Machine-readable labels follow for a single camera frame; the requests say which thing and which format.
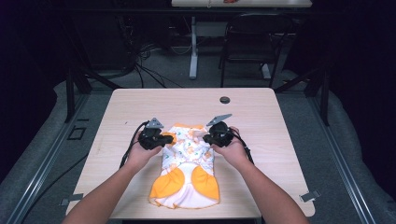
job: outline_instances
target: metal bracket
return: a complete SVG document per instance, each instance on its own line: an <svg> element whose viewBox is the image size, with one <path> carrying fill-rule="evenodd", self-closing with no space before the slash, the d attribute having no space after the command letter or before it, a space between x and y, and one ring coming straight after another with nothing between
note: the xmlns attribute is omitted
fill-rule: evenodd
<svg viewBox="0 0 396 224"><path fill-rule="evenodd" d="M153 118L147 125L146 128L149 129L161 129L163 128L163 125L156 119Z"/></svg>
<svg viewBox="0 0 396 224"><path fill-rule="evenodd" d="M84 194L82 194L82 193L80 193L80 194L73 194L73 195L71 195L71 196L68 197L68 198L61 199L61 201L59 202L59 205L60 205L60 206L67 206L67 205L69 205L70 202L81 200L83 195L84 195Z"/></svg>
<svg viewBox="0 0 396 224"><path fill-rule="evenodd" d="M206 124L206 126L211 126L211 125L215 125L227 118L229 118L232 114L226 114L226 115L219 115L219 116L215 116L212 120L210 120L209 123Z"/></svg>
<svg viewBox="0 0 396 224"><path fill-rule="evenodd" d="M312 192L308 192L308 193L306 193L305 195L300 195L300 199L303 201L303 202L311 202L311 201L314 201L316 198L318 198L318 197L320 197L321 196L321 194L319 193L319 191L317 191L317 190L314 190L314 191L312 191Z"/></svg>

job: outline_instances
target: table leg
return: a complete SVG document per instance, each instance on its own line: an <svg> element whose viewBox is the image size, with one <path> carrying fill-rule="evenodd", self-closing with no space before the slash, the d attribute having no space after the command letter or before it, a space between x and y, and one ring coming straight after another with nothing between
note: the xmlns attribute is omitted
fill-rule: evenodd
<svg viewBox="0 0 396 224"><path fill-rule="evenodd" d="M197 66L198 66L198 49L197 49L197 34L196 34L196 22L195 17L191 20L191 64L190 64L190 79L197 78Z"/></svg>

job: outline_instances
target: white desk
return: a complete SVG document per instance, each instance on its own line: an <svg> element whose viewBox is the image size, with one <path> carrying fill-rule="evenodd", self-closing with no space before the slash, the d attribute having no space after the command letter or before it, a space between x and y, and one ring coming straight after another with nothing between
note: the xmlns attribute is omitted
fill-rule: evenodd
<svg viewBox="0 0 396 224"><path fill-rule="evenodd" d="M231 102L222 104L219 98ZM259 169L284 189L303 209L315 214L312 202L299 195L308 192L276 96L271 89L158 89L114 91L93 141L75 194L87 195L114 174L136 128L157 118L163 131L175 123L206 125L217 115L233 114L224 120L235 126L251 149ZM153 157L132 180L111 218L119 219L203 219L257 218L261 214L244 180L222 156L215 156L215 177L220 203L205 209L169 209L149 203L154 180L160 175L162 153ZM76 205L71 202L67 212Z"/></svg>
<svg viewBox="0 0 396 224"><path fill-rule="evenodd" d="M311 7L311 0L172 0L173 7Z"/></svg>
<svg viewBox="0 0 396 224"><path fill-rule="evenodd" d="M172 0L172 7L311 7L311 0L239 0L224 3L223 0ZM190 79L197 78L198 51L196 48L196 21L191 22Z"/></svg>

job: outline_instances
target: cloth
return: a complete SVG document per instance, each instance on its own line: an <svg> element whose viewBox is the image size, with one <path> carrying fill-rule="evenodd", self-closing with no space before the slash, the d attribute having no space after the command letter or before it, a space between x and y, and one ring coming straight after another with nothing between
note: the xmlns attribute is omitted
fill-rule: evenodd
<svg viewBox="0 0 396 224"><path fill-rule="evenodd" d="M214 177L213 148L203 139L203 125L175 124L163 135L174 142L163 147L161 175L154 181L150 203L169 208L205 208L219 203L219 186Z"/></svg>

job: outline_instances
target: forearm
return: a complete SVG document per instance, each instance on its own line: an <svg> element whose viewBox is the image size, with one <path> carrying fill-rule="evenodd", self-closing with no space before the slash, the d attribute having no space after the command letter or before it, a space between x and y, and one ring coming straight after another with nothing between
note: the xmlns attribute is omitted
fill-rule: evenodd
<svg viewBox="0 0 396 224"><path fill-rule="evenodd" d="M70 211L63 223L106 223L137 167L125 165Z"/></svg>
<svg viewBox="0 0 396 224"><path fill-rule="evenodd" d="M256 166L245 162L237 167L266 223L308 223L303 211L282 188Z"/></svg>

